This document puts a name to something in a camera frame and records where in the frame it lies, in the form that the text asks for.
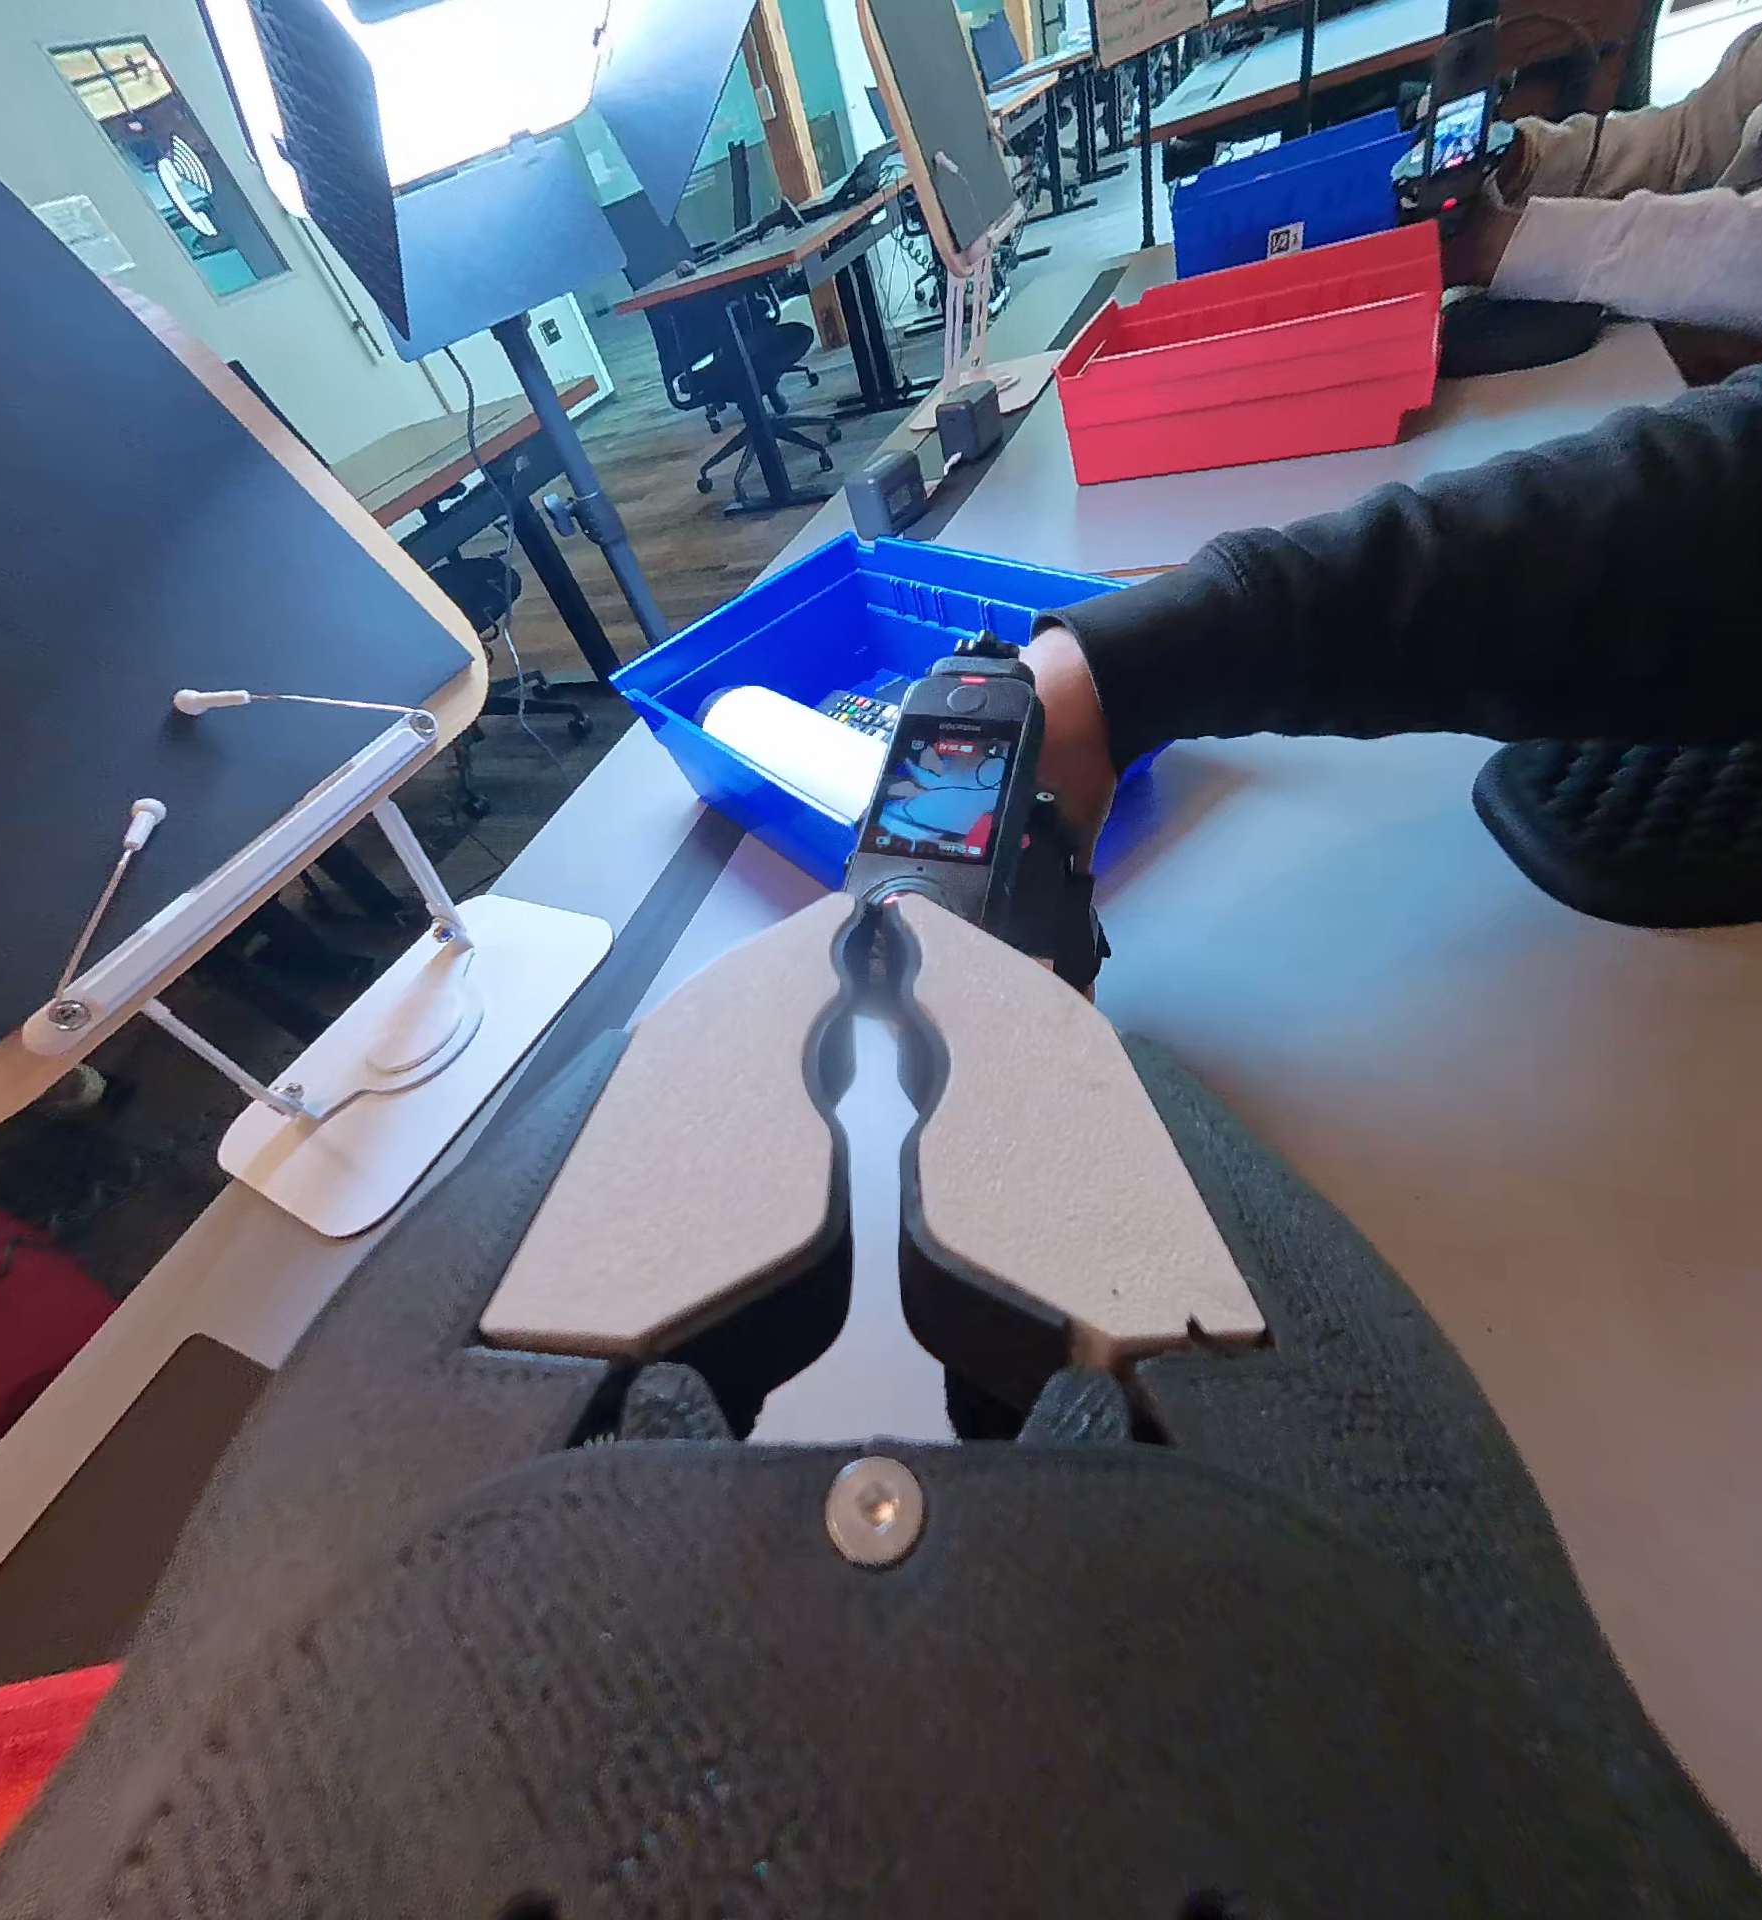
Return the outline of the white paper roll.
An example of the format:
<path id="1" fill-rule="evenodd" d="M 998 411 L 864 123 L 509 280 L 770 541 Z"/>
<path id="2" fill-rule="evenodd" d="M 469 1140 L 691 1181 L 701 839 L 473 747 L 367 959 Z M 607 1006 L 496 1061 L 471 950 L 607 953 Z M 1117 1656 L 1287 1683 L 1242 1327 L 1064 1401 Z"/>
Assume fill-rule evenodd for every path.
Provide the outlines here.
<path id="1" fill-rule="evenodd" d="M 891 744 L 854 736 L 770 686 L 728 686 L 701 703 L 700 726 L 843 824 L 864 819 Z"/>

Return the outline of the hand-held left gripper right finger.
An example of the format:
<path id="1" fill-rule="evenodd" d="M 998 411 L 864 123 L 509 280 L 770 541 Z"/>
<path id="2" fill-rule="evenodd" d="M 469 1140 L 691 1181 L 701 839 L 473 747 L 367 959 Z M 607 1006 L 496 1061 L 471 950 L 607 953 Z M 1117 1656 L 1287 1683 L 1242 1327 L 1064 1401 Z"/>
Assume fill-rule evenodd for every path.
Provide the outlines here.
<path id="1" fill-rule="evenodd" d="M 1024 1409 L 1061 1367 L 1111 1379 L 1267 1323 L 1105 1014 L 1033 959 L 898 894 L 885 909 L 915 1121 L 898 1290 L 915 1340 Z"/>

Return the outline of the black office chair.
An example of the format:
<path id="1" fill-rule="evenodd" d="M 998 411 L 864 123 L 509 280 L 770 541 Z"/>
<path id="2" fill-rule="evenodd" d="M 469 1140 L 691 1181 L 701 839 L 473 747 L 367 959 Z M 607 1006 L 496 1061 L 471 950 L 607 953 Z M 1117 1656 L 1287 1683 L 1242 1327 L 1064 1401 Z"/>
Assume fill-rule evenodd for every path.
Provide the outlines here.
<path id="1" fill-rule="evenodd" d="M 741 420 L 697 471 L 697 491 L 713 491 L 711 471 L 737 459 L 728 514 L 768 514 L 787 506 L 817 506 L 823 491 L 796 491 L 778 447 L 798 447 L 817 459 L 820 471 L 833 470 L 831 443 L 840 427 L 831 420 L 778 423 L 787 403 L 778 381 L 803 373 L 817 344 L 807 324 L 786 324 L 768 279 L 746 279 L 701 294 L 648 309 L 657 364 L 668 403 L 681 416 L 701 416 L 713 433 L 723 411 Z"/>

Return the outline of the black light stand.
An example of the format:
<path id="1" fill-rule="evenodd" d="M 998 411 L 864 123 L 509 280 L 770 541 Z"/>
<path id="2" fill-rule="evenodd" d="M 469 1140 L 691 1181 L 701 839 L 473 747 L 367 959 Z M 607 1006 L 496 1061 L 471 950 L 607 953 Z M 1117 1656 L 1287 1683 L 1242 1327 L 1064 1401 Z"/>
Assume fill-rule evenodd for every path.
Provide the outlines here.
<path id="1" fill-rule="evenodd" d="M 523 393 L 523 416 L 517 420 L 523 437 L 496 456 L 486 456 L 477 433 L 480 409 L 473 381 L 463 357 L 453 349 L 446 349 L 443 356 L 463 386 L 460 479 L 471 479 L 473 487 L 463 491 L 453 506 L 443 503 L 449 487 L 430 491 L 419 506 L 421 536 L 409 544 L 409 554 L 443 593 L 449 593 L 449 569 L 456 564 L 463 544 L 486 524 L 499 524 L 501 576 L 511 576 L 513 554 L 523 554 L 531 564 L 594 681 L 610 686 L 623 660 L 604 634 L 604 623 L 561 560 L 554 526 L 567 524 L 598 553 L 644 647 L 668 639 L 664 616 L 638 567 L 627 526 L 613 499 L 604 491 L 567 407 L 547 381 L 539 353 L 533 349 L 531 321 L 519 314 L 496 324 L 491 337 L 501 349 Z"/>

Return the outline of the person's right hand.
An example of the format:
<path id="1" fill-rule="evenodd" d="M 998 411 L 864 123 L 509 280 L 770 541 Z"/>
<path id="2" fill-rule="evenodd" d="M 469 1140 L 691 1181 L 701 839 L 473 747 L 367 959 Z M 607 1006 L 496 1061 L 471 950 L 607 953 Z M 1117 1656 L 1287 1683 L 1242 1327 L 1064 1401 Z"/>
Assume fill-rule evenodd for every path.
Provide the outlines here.
<path id="1" fill-rule="evenodd" d="M 1021 650 L 1021 664 L 1033 674 L 1044 713 L 1035 780 L 1054 793 L 1060 819 L 1074 836 L 1075 870 L 1091 873 L 1120 780 L 1105 709 L 1070 630 L 1060 623 L 1035 626 Z"/>

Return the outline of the white metal board stand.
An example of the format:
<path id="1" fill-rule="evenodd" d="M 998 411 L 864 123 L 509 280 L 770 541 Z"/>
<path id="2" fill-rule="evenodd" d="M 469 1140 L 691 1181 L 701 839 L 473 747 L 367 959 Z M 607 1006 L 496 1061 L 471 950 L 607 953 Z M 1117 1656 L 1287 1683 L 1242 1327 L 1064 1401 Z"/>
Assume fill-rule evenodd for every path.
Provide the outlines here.
<path id="1" fill-rule="evenodd" d="M 347 1241 L 400 1210 L 440 1153 L 523 1063 L 610 953 L 601 917 L 486 894 L 456 903 L 390 793 L 437 747 L 427 709 L 242 689 L 173 691 L 173 713 L 203 719 L 242 707 L 326 707 L 387 719 L 337 776 L 316 783 L 210 877 L 83 970 L 126 870 L 166 824 L 163 801 L 132 804 L 112 870 L 52 997 L 23 1023 L 33 1059 L 66 1061 L 139 1014 L 246 1091 L 249 1109 L 220 1147 L 222 1173 L 313 1229 Z M 421 894 L 430 924 L 267 1084 L 183 1023 L 160 990 L 267 880 L 329 850 L 340 829 L 374 819 Z"/>
<path id="2" fill-rule="evenodd" d="M 980 259 L 965 274 L 950 274 L 944 286 L 944 326 L 941 326 L 941 377 L 934 393 L 920 400 L 908 419 L 908 430 L 927 434 L 937 430 L 940 409 L 961 399 L 974 386 L 988 386 L 995 394 L 1003 416 L 1017 416 L 1035 403 L 1054 381 L 1060 349 L 1021 356 L 1017 361 L 988 357 L 988 294 L 991 294 L 991 246 L 983 244 Z"/>

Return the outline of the black textured pad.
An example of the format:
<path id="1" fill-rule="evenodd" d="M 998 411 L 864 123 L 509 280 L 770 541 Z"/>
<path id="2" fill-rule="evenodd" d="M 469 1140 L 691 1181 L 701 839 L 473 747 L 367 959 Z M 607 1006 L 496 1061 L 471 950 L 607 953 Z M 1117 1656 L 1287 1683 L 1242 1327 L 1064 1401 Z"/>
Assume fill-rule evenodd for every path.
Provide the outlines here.
<path id="1" fill-rule="evenodd" d="M 1611 313 L 1588 301 L 1498 301 L 1455 289 L 1438 321 L 1438 377 L 1495 377 L 1558 367 L 1594 349 Z"/>
<path id="2" fill-rule="evenodd" d="M 1762 924 L 1762 744 L 1518 740 L 1469 804 L 1541 894 L 1615 927 Z"/>

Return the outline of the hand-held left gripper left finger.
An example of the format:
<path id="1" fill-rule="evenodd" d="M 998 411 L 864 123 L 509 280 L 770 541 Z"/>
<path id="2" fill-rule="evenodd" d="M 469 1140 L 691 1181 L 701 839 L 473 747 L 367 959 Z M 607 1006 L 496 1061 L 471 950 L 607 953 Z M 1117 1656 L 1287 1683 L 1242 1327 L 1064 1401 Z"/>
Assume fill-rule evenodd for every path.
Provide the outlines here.
<path id="1" fill-rule="evenodd" d="M 694 1367 L 760 1413 L 844 1327 L 848 894 L 637 1021 L 480 1319 L 493 1349 Z"/>

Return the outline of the studio light panel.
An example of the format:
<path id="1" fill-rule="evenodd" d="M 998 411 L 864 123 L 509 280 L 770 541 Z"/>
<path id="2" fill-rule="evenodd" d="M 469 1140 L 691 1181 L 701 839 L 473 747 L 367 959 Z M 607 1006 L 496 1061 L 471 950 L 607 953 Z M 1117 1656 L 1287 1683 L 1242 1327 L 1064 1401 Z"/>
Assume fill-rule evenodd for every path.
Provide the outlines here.
<path id="1" fill-rule="evenodd" d="M 404 361 L 624 264 L 571 127 L 673 214 L 753 4 L 203 4 L 246 147 Z"/>

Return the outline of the person's right forearm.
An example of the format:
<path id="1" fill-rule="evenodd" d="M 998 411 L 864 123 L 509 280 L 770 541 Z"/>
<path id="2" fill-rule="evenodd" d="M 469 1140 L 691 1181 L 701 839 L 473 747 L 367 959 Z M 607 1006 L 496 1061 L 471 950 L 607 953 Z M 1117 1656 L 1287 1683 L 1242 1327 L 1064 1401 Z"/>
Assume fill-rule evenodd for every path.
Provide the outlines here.
<path id="1" fill-rule="evenodd" d="M 1762 367 L 1043 623 L 1085 653 L 1117 776 L 1261 733 L 1762 740 Z"/>

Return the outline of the wooden office desk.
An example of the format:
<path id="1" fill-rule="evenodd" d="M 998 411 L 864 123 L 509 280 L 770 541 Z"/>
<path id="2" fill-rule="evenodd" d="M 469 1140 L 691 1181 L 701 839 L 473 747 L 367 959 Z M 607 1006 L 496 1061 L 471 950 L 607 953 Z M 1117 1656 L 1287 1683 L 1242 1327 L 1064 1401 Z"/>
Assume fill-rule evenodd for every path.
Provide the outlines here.
<path id="1" fill-rule="evenodd" d="M 881 321 L 881 306 L 868 273 L 868 256 L 898 230 L 898 203 L 908 196 L 903 176 L 880 184 L 857 203 L 823 213 L 796 227 L 770 227 L 768 221 L 734 236 L 723 251 L 701 259 L 668 256 L 668 230 L 653 236 L 660 274 L 634 284 L 627 299 L 613 306 L 616 314 L 648 319 L 650 306 L 730 286 L 746 279 L 768 279 L 774 299 L 796 280 L 803 294 L 833 291 L 843 304 L 851 364 L 860 399 L 843 403 L 848 416 L 891 416 L 927 394 L 924 384 L 908 384 Z"/>

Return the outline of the blue plastic bin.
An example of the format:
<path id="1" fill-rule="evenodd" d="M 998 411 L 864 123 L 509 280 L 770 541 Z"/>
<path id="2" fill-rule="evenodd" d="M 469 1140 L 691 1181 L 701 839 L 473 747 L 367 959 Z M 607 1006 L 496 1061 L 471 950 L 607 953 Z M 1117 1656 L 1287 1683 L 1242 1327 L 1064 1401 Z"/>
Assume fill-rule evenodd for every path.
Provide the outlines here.
<path id="1" fill-rule="evenodd" d="M 844 536 L 624 664 L 613 689 L 701 804 L 833 893 L 857 829 L 706 736 L 701 709 L 734 686 L 813 709 L 870 681 L 913 684 L 958 641 L 991 633 L 1021 644 L 1038 611 L 1120 590 L 1111 577 Z"/>
<path id="2" fill-rule="evenodd" d="M 1420 144 L 1385 110 L 1177 184 L 1174 274 L 1217 274 L 1392 230 L 1391 176 Z"/>

